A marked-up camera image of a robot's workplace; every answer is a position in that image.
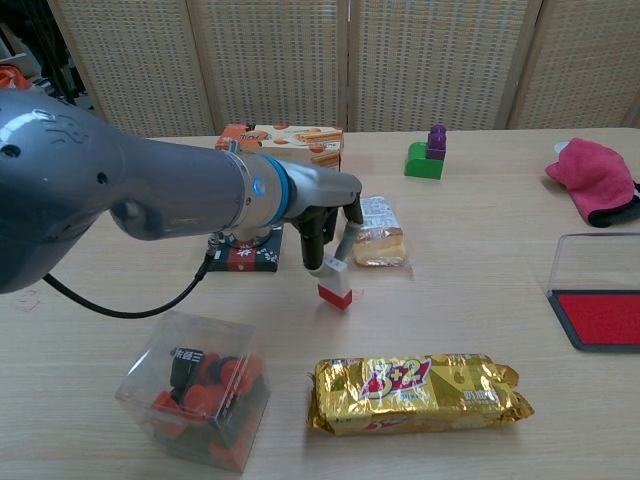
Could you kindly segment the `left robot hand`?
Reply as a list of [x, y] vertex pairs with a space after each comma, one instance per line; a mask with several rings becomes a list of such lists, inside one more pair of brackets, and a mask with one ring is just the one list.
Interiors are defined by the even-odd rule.
[[324, 167], [282, 162], [288, 178], [288, 204], [282, 220], [301, 238], [302, 260], [309, 272], [324, 262], [324, 246], [333, 240], [337, 213], [343, 209], [347, 239], [355, 239], [363, 225], [362, 184], [352, 174]]

